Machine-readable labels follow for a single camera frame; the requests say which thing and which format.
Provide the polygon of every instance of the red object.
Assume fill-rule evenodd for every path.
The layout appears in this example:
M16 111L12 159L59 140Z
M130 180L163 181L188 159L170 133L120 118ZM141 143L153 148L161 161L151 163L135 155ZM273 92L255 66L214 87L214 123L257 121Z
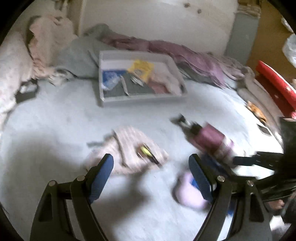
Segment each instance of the red object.
M274 103L278 106L278 108L283 113L284 117L293 118L293 113L295 112L295 108L293 108L292 105L290 105L290 103L286 100L284 95L276 87L274 87L274 85L262 74L256 76L256 80L269 93Z
M262 74L282 94L287 102L296 110L296 91L274 69L262 61L258 62L256 70Z

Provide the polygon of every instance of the yellow object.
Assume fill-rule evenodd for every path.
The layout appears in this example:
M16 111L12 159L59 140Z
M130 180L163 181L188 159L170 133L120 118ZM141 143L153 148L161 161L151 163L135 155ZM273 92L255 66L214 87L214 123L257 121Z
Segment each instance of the yellow object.
M147 155L147 156L150 156L150 157L152 157L152 154L151 154L151 152L146 148L146 147L144 147L144 146L141 146L141 151L143 152L143 154L145 154L145 155Z
M128 69L128 72L134 74L140 80L147 83L153 69L154 69L153 63L149 63L149 62L137 59L134 61L132 67Z

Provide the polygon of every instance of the gray blanket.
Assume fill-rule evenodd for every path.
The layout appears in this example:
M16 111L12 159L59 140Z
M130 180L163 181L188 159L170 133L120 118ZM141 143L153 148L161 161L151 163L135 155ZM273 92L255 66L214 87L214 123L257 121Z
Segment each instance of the gray blanket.
M83 37L73 40L59 53L56 70L69 71L78 78L98 79L100 51L116 49L98 40L107 31L110 31L108 26L101 24L87 31Z

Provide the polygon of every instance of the yellow packet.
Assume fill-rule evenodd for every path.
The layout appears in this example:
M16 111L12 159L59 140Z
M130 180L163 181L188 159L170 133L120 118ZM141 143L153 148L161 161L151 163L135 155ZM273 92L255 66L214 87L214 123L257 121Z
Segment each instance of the yellow packet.
M137 59L134 61L132 67L128 69L128 72L134 74L140 80L147 83L153 69L154 69L153 63L149 63L149 62Z

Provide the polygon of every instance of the pink sock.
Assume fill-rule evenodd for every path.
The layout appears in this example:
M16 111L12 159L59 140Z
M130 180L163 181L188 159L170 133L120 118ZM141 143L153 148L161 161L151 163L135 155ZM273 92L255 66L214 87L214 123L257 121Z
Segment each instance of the pink sock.
M191 184L193 179L193 175L190 171L185 172L179 178L180 182L175 189L176 199L184 206L204 209L208 201L204 200L200 191Z

